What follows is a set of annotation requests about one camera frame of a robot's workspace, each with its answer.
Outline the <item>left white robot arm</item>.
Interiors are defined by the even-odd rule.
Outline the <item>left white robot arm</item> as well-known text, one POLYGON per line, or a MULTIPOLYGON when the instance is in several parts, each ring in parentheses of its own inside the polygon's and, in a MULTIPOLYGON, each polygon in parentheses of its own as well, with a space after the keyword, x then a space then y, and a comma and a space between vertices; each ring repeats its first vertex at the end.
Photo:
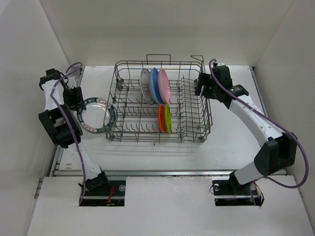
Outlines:
POLYGON ((38 118, 55 145, 67 149, 78 158, 83 171, 83 192, 105 195, 113 189, 106 173, 96 165, 85 150, 81 136, 82 128, 73 112, 85 110, 80 87, 70 88, 64 81, 68 75, 52 68, 39 80, 39 87, 45 94, 44 111, 38 118))

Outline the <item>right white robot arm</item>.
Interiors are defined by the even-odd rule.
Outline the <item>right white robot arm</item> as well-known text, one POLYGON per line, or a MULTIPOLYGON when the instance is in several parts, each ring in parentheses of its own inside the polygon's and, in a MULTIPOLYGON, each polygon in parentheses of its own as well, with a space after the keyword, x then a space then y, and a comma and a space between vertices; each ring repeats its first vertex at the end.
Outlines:
POLYGON ((228 188, 238 194, 246 184, 290 167, 295 162, 297 144, 287 134, 264 118, 242 85, 233 85, 226 65, 215 65, 211 74, 200 73, 195 95, 215 99, 234 113, 256 138, 260 150, 254 160, 230 174, 228 188))

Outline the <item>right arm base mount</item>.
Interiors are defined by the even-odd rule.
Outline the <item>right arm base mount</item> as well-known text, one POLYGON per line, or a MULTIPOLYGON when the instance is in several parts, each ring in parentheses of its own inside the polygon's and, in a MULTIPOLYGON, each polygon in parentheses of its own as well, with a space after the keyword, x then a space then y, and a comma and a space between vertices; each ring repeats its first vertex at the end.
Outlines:
POLYGON ((264 195, 256 183, 235 187, 227 178, 213 178, 209 192, 214 195, 215 206, 257 206, 264 203, 264 195))

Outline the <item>grey wire dish rack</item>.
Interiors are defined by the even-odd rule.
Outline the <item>grey wire dish rack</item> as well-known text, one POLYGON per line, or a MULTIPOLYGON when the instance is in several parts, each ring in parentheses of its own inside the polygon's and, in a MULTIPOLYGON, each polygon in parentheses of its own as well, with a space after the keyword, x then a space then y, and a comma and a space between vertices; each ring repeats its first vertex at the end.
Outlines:
POLYGON ((116 122, 104 125, 106 138, 118 142, 203 143, 210 134, 210 101, 195 95, 204 57, 192 55, 178 61, 168 54, 148 54, 145 60, 121 60, 114 66, 108 101, 116 122), (141 71, 164 69, 171 92, 169 111, 172 131, 163 133, 158 123, 158 104, 150 105, 141 89, 141 71))

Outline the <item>white plate floral pattern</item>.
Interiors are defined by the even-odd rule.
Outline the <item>white plate floral pattern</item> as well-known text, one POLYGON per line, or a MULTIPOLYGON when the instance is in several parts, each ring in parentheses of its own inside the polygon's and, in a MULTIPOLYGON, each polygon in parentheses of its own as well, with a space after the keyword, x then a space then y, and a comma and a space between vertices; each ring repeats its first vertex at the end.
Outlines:
POLYGON ((140 74, 140 87, 142 94, 144 96, 145 101, 150 104, 154 105, 155 101, 152 97, 151 91, 150 91, 150 85, 149 85, 149 71, 148 69, 142 69, 140 74))

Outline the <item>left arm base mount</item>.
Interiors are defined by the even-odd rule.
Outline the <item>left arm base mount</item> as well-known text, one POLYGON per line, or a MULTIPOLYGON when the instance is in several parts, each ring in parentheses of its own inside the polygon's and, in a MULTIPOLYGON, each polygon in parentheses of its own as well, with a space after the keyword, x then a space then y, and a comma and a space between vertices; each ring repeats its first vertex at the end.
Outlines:
POLYGON ((80 207, 123 207, 125 205, 126 179, 108 179, 99 175, 93 180, 78 184, 81 188, 80 207))

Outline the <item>white plate teal rim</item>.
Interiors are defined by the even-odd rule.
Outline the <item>white plate teal rim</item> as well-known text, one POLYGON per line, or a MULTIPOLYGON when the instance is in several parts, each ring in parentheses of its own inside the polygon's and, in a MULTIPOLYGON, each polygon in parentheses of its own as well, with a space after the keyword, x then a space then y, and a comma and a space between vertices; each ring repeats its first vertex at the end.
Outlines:
POLYGON ((118 118, 116 108, 108 101, 91 97, 84 101, 86 109, 79 109, 77 119, 81 126, 93 134, 111 131, 118 118))

